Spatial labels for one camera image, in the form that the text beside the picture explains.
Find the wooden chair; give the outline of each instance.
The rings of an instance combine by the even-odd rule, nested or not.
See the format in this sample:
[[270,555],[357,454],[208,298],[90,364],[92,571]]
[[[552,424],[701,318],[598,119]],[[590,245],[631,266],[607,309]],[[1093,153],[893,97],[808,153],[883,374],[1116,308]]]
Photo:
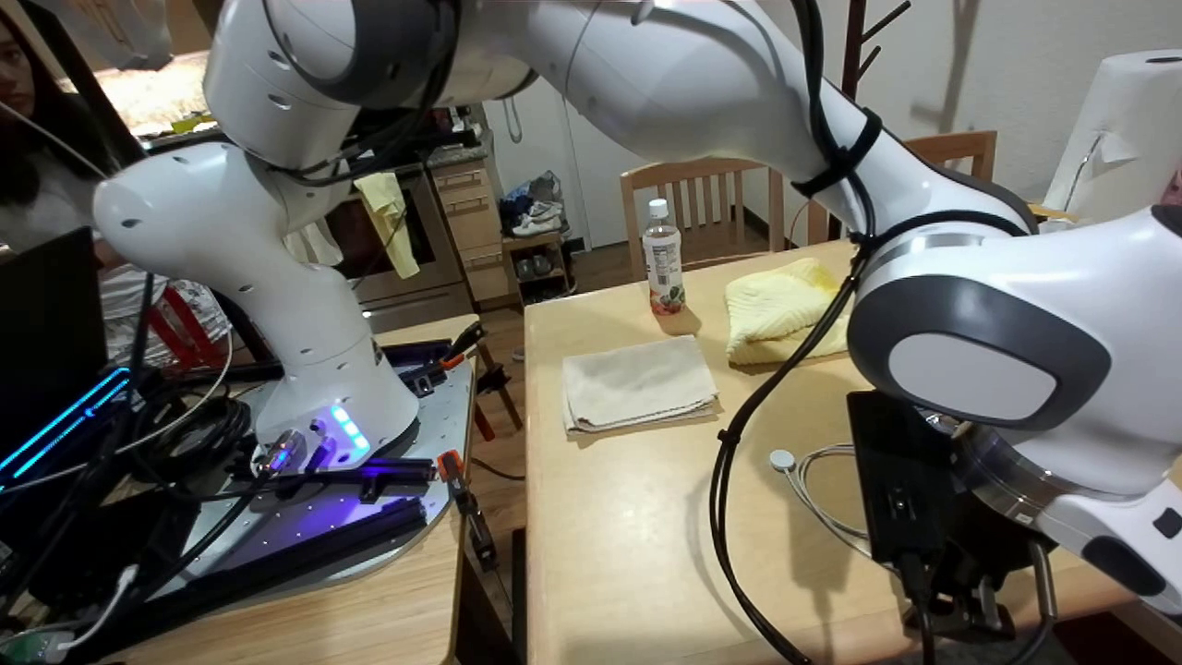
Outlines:
[[[994,160],[999,160],[999,133],[940,133],[940,135],[914,135],[902,139],[916,160],[947,170],[960,170],[974,182],[994,182]],[[808,238],[828,231],[832,213],[824,207],[808,207]]]
[[[750,176],[764,172],[767,195],[767,245],[753,247],[758,241],[747,228],[747,203],[750,203]],[[630,266],[631,276],[644,276],[644,220],[648,198],[669,198],[669,217],[685,228],[685,266],[715,266],[733,262],[758,252],[785,247],[785,172],[750,161],[750,160],[691,160],[691,161],[651,161],[622,172],[622,203],[630,220]]]

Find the wall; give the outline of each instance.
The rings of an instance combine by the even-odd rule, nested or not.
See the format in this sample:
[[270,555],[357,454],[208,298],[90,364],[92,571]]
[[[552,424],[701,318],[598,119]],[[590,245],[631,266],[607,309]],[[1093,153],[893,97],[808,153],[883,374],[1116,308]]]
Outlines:
[[[788,0],[764,0],[793,33]],[[873,0],[868,22],[893,0]],[[824,4],[828,75],[844,66],[848,4]],[[1111,50],[1179,48],[1179,0],[916,0],[877,44],[880,63],[861,85],[897,135],[940,128],[999,128],[999,176],[1038,198],[1069,143],[1093,70]],[[625,241],[619,172],[644,161],[589,126],[537,82],[516,97],[526,139],[505,135],[505,113],[489,105],[504,186],[553,170],[567,186],[573,231],[590,247]]]

